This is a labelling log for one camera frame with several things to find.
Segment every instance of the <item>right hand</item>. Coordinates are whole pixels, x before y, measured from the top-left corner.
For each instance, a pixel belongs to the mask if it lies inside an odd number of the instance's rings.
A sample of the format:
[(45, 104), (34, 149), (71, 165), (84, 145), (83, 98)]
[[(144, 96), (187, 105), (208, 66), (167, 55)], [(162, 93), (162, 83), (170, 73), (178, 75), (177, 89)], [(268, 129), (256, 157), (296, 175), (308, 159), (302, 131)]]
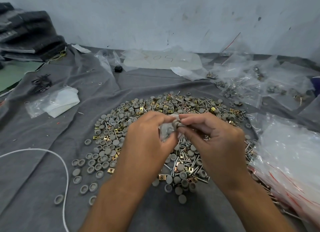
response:
[[(246, 168), (245, 135), (241, 128), (224, 122), (211, 113), (180, 114), (183, 125), (178, 132), (196, 147), (202, 163), (216, 185), (224, 192), (237, 189), (249, 173)], [(193, 129), (210, 137), (203, 140)]]

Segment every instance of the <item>gray fabric sheet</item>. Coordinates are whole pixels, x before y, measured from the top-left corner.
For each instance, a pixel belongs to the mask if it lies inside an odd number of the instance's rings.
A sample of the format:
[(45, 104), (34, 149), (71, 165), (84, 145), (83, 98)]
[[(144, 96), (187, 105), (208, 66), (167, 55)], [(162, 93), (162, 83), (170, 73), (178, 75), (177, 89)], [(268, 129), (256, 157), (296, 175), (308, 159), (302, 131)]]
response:
[[(57, 118), (45, 113), (31, 119), (24, 102), (35, 100), (41, 94), (30, 95), (30, 81), (47, 73), (51, 74), (54, 85), (45, 94), (69, 85), (79, 90), (80, 103)], [(79, 194), (81, 185), (89, 185), (96, 178), (86, 173), (86, 165), (82, 169), (82, 182), (74, 185), (71, 161), (93, 151), (96, 145), (85, 146), (84, 140), (94, 135), (94, 123), (126, 100), (170, 91), (221, 98), (219, 90), (209, 81), (191, 82), (170, 70), (138, 69), (112, 76), (100, 66), (94, 54), (81, 54), (68, 47), (65, 58), (45, 65), (39, 72), (26, 74), (0, 107), (0, 155), (30, 147), (50, 149), (62, 156), (70, 175), (66, 223), (70, 231), (76, 231), (89, 210), (89, 198), (97, 192)], [(262, 111), (297, 118), (296, 113), (288, 112), (273, 99), (264, 101), (268, 106)], [(312, 123), (301, 121), (319, 130)], [(254, 136), (249, 130), (246, 133)], [(64, 231), (62, 204), (54, 206), (53, 200), (58, 194), (64, 194), (66, 174), (56, 156), (42, 151), (15, 153), (0, 159), (0, 174), (0, 231)], [(105, 174), (98, 180), (99, 185), (108, 178)], [(198, 192), (189, 193), (185, 205), (178, 203), (174, 193), (166, 194), (164, 184), (150, 187), (129, 231), (244, 231), (244, 228), (227, 199), (210, 181), (209, 184), (199, 182)]]

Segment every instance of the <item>green surface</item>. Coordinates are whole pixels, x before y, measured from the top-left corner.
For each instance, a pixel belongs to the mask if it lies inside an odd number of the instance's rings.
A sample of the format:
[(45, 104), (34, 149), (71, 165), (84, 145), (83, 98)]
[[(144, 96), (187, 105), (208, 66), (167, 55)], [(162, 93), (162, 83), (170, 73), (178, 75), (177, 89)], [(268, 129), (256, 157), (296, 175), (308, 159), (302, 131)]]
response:
[(25, 73), (36, 71), (43, 63), (12, 60), (0, 70), (0, 91), (20, 81)]

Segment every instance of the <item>left hand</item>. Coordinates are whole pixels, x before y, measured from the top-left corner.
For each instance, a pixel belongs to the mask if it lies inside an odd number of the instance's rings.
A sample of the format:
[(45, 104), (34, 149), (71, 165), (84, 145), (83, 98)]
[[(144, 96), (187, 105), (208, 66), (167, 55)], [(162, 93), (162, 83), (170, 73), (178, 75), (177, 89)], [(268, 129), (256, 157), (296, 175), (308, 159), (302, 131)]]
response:
[(159, 126), (175, 117), (149, 111), (129, 126), (112, 178), (127, 191), (145, 192), (157, 178), (166, 158), (178, 144), (178, 133), (160, 141)]

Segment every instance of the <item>forearm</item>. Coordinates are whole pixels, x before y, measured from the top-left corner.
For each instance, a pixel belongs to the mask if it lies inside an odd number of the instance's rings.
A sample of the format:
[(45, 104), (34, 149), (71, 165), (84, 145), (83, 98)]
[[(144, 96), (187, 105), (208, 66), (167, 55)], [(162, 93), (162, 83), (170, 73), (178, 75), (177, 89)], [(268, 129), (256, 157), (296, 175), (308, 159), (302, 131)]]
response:
[(294, 232), (264, 189), (243, 177), (239, 189), (223, 191), (247, 232)]
[(110, 179), (102, 185), (79, 231), (126, 231), (143, 195), (143, 191), (126, 189), (121, 181)]

